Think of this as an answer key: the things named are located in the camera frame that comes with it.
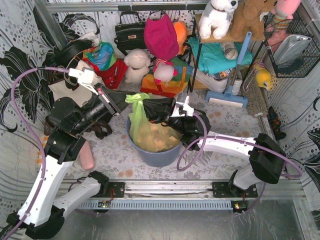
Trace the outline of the green trash bag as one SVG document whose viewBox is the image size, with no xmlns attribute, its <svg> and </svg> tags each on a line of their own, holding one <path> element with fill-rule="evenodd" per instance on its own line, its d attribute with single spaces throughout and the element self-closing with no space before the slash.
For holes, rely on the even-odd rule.
<svg viewBox="0 0 320 240">
<path fill-rule="evenodd" d="M 182 135 L 169 126 L 161 123 L 151 123 L 146 117 L 144 99 L 160 99 L 163 96 L 151 93 L 135 93 L 128 95 L 126 102 L 132 104 L 132 113 L 129 114 L 131 122 L 129 136 L 133 143 L 148 152 L 164 152 L 174 148 L 180 143 Z"/>
</svg>

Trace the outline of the blue trash bin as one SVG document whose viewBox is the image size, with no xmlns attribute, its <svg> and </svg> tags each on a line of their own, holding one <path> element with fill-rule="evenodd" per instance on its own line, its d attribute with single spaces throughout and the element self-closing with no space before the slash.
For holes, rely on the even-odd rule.
<svg viewBox="0 0 320 240">
<path fill-rule="evenodd" d="M 155 167 L 155 168 L 166 167 L 172 164 L 179 157 L 180 150 L 182 148 L 181 142 L 170 150 L 166 150 L 162 152 L 146 151 L 134 144 L 134 142 L 130 137 L 130 127 L 131 127 L 131 121 L 130 121 L 130 118 L 128 117 L 125 125 L 125 131 L 126 131 L 128 140 L 131 143 L 131 145 L 135 148 L 135 150 L 137 151 L 142 161 L 148 166 Z"/>
</svg>

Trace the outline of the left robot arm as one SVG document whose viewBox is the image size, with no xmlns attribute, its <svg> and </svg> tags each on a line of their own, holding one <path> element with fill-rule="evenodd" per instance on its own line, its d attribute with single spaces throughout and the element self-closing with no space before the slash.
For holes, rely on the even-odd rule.
<svg viewBox="0 0 320 240">
<path fill-rule="evenodd" d="M 44 145 L 38 176 L 21 209 L 7 217 L 13 230 L 25 229 L 33 240 L 53 238 L 67 216 L 89 198 L 113 194 L 109 178 L 95 170 L 76 188 L 56 198 L 66 173 L 85 145 L 82 134 L 101 118 L 110 120 L 120 114 L 128 106 L 126 97 L 133 95 L 132 91 L 112 90 L 101 83 L 94 90 L 83 106 L 68 96 L 54 102 L 49 120 L 55 129 Z"/>
</svg>

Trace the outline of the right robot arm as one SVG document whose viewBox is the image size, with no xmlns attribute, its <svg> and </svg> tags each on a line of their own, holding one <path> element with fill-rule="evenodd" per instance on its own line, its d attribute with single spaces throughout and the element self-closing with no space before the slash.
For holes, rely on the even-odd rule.
<svg viewBox="0 0 320 240">
<path fill-rule="evenodd" d="M 214 183 L 213 195 L 223 197 L 256 197 L 255 184 L 279 182 L 285 161 L 284 151 L 267 134 L 256 138 L 240 138 L 218 134 L 210 130 L 210 121 L 205 112 L 189 106 L 189 97 L 176 100 L 173 97 L 143 100 L 147 119 L 152 124 L 171 127 L 181 134 L 180 142 L 191 150 L 218 152 L 247 160 L 249 164 L 235 170 L 228 182 Z"/>
</svg>

